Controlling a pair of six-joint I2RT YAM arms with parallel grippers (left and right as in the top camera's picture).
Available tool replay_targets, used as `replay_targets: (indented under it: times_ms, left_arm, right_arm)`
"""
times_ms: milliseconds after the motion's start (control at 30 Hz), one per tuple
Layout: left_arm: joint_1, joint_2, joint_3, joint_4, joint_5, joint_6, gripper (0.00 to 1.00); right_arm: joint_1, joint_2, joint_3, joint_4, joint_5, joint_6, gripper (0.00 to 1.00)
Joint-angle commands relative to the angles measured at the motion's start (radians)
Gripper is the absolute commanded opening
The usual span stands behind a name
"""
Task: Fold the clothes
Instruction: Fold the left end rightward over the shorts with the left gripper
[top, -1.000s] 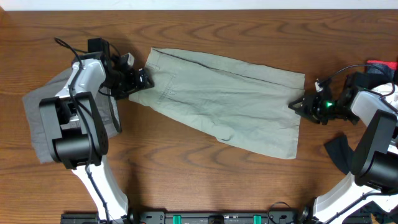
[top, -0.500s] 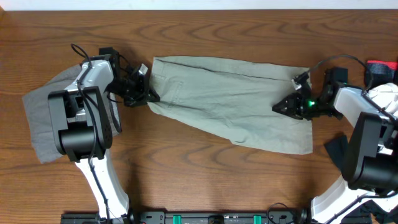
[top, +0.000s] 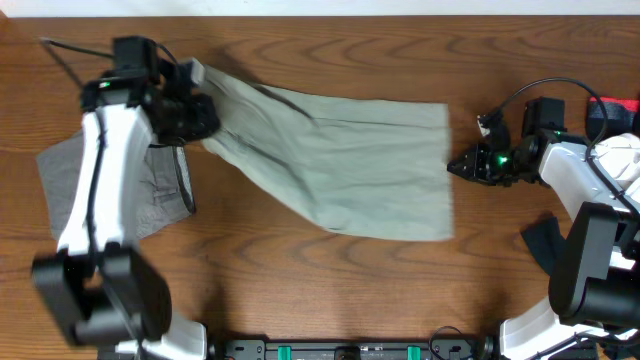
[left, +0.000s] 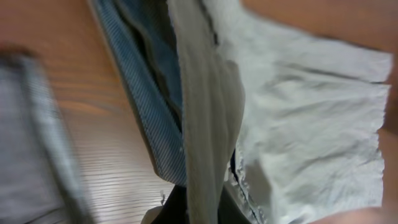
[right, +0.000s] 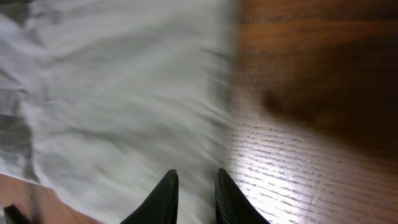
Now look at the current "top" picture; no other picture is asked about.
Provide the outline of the khaki shorts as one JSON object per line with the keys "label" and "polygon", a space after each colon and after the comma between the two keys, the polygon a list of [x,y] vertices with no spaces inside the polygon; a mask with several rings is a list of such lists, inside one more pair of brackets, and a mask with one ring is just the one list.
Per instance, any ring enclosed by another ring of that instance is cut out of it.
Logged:
{"label": "khaki shorts", "polygon": [[400,241],[454,235],[449,109],[242,81],[207,68],[221,127],[204,147],[326,231]]}

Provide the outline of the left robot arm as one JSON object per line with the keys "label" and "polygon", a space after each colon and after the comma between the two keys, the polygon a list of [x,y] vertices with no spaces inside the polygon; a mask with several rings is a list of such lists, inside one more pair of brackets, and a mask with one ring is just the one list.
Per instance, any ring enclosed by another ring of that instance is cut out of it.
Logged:
{"label": "left robot arm", "polygon": [[113,66],[81,85],[83,155],[56,252],[32,263],[33,283],[66,342],[102,359],[207,359],[207,329],[172,305],[164,278],[140,254],[136,187],[147,151],[175,149],[220,126],[198,91],[203,66],[160,43],[116,38]]}

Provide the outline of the white shirt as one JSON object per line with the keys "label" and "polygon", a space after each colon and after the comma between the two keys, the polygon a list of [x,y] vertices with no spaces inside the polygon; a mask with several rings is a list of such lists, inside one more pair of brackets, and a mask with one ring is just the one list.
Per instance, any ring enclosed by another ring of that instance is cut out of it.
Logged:
{"label": "white shirt", "polygon": [[635,202],[639,202],[639,137],[632,133],[610,137],[595,147],[604,170]]}

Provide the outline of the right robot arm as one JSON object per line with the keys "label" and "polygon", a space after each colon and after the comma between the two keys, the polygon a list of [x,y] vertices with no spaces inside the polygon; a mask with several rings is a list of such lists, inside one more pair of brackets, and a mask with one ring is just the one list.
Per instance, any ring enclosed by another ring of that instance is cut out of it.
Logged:
{"label": "right robot arm", "polygon": [[572,220],[523,231],[548,273],[547,296],[503,321],[473,348],[476,359],[634,359],[639,355],[639,104],[592,97],[585,131],[564,124],[564,104],[525,107],[512,146],[500,110],[478,120],[484,139],[449,162],[450,173],[486,186],[519,181],[551,188]]}

